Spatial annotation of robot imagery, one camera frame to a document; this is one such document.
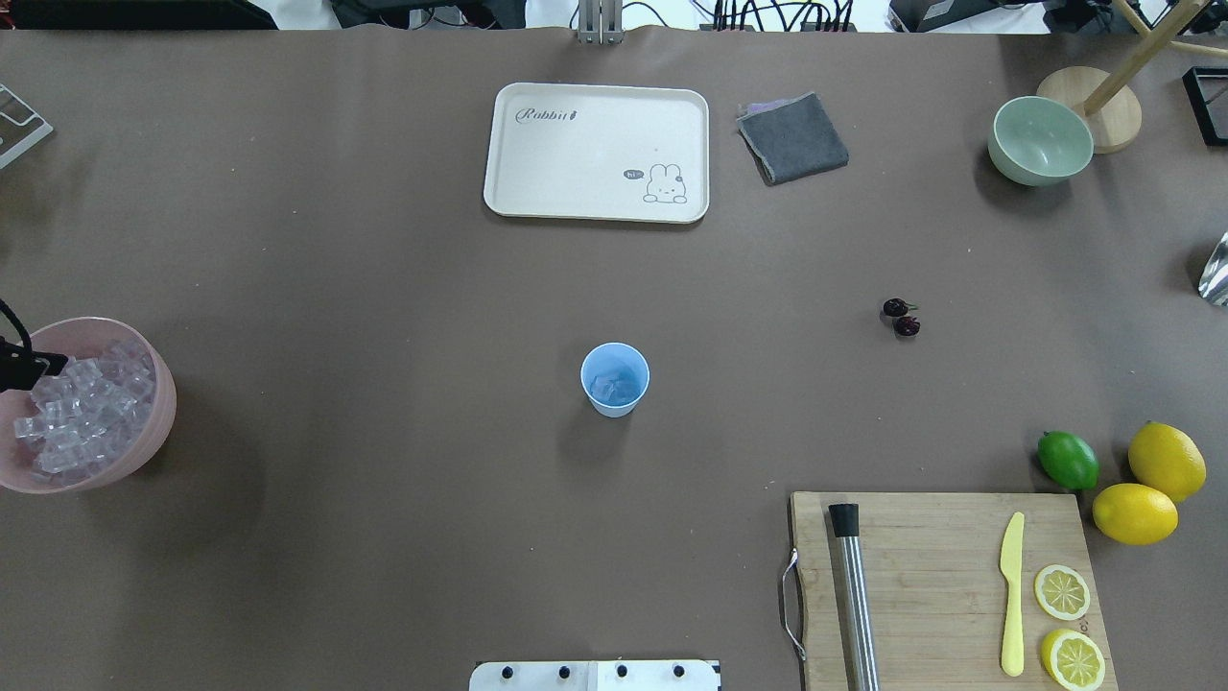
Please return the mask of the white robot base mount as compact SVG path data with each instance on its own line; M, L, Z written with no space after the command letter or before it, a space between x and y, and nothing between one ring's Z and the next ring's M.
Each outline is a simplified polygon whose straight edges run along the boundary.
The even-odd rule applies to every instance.
M488 662L475 666L469 690L720 690L720 662L613 659Z

